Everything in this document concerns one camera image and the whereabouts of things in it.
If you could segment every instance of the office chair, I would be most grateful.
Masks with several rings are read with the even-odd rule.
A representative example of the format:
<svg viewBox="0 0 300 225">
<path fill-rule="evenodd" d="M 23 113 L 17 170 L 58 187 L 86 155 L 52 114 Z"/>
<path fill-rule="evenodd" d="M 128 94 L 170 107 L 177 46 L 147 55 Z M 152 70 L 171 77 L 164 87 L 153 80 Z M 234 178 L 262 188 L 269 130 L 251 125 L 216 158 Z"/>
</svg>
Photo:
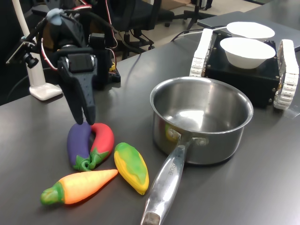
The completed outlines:
<svg viewBox="0 0 300 225">
<path fill-rule="evenodd" d="M 197 22 L 197 20 L 202 20 L 202 19 L 216 16 L 216 15 L 207 14 L 207 13 L 200 13 L 199 9 L 200 9 L 201 5 L 202 5 L 202 0 L 196 0 L 194 11 L 184 10 L 183 14 L 174 16 L 174 19 L 186 20 L 188 18 L 191 18 L 191 21 L 189 22 L 189 25 L 187 26 L 187 30 L 189 30 L 189 29 L 191 29 L 193 24 Z"/>
<path fill-rule="evenodd" d="M 118 31 L 124 31 L 124 41 L 144 52 L 141 47 L 149 45 L 148 50 L 154 48 L 154 42 L 142 34 L 142 30 L 152 30 L 157 23 L 171 22 L 174 13 L 160 8 L 162 0 L 154 0 L 153 5 L 142 0 L 107 0 L 112 25 Z M 98 15 L 101 15 L 102 7 L 95 7 Z M 133 30 L 133 36 L 139 41 L 130 41 L 129 31 Z M 118 50 L 123 51 L 122 59 L 126 59 L 130 51 L 119 42 Z"/>
</svg>

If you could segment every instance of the white lamp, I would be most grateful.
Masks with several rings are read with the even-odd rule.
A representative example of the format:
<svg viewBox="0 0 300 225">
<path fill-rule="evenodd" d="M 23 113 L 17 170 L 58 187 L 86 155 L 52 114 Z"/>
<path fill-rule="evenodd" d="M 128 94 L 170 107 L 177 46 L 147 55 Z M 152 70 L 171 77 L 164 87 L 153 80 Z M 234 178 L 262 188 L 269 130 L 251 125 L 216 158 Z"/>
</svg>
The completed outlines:
<svg viewBox="0 0 300 225">
<path fill-rule="evenodd" d="M 27 23 L 25 21 L 20 2 L 19 0 L 12 0 L 12 2 L 15 8 L 15 13 L 18 17 L 18 21 L 22 28 L 23 34 L 26 37 L 29 35 L 30 32 Z M 50 83 L 46 83 L 43 67 L 41 63 L 41 58 L 39 54 L 32 53 L 32 57 L 38 59 L 38 64 L 32 69 L 26 67 L 28 72 L 29 82 L 30 82 L 30 87 L 29 87 L 30 94 L 42 101 L 60 95 L 62 93 L 62 90 L 59 87 L 56 87 L 55 85 Z"/>
</svg>

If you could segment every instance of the stainless steel saucepan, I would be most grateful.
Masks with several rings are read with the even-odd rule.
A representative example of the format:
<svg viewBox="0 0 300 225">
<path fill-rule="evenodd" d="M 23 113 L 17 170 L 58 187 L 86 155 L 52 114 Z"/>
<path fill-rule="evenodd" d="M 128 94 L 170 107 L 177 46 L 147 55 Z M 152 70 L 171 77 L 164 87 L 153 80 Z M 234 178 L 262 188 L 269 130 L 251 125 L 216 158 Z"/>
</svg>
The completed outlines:
<svg viewBox="0 0 300 225">
<path fill-rule="evenodd" d="M 169 154 L 156 176 L 141 225 L 160 225 L 175 197 L 184 162 L 211 165 L 236 151 L 253 106 L 238 89 L 197 77 L 164 81 L 150 95 L 153 139 Z"/>
</svg>

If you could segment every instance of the plastic toy vegetable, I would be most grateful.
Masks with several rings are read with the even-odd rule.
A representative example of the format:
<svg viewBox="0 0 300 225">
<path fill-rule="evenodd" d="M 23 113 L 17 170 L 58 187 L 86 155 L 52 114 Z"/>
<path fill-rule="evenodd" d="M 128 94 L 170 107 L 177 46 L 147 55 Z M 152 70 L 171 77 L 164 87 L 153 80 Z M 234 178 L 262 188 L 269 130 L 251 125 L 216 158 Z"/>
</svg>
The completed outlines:
<svg viewBox="0 0 300 225">
<path fill-rule="evenodd" d="M 97 192 L 117 174 L 117 170 L 102 170 L 68 175 L 42 193 L 41 203 L 77 203 Z"/>
<path fill-rule="evenodd" d="M 67 152 L 72 167 L 79 171 L 89 171 L 90 150 L 89 137 L 91 127 L 84 122 L 82 125 L 74 124 L 67 136 Z"/>
<path fill-rule="evenodd" d="M 90 150 L 90 169 L 92 170 L 111 154 L 114 137 L 112 130 L 106 124 L 95 123 L 91 127 L 92 131 L 96 133 L 95 141 Z"/>
<path fill-rule="evenodd" d="M 141 154 L 127 143 L 120 143 L 114 150 L 114 161 L 122 177 L 141 195 L 149 186 L 147 166 Z"/>
</svg>

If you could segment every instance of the lamp base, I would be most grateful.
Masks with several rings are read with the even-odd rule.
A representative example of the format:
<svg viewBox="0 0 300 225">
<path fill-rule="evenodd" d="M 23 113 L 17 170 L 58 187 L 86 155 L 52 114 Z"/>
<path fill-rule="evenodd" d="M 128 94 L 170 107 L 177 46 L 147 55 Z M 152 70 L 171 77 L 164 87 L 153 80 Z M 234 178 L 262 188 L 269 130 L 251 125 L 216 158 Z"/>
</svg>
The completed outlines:
<svg viewBox="0 0 300 225">
<path fill-rule="evenodd" d="M 32 96 L 41 101 L 48 100 L 54 96 L 62 94 L 62 90 L 50 83 L 44 83 L 39 86 L 29 87 L 29 92 Z"/>
</svg>

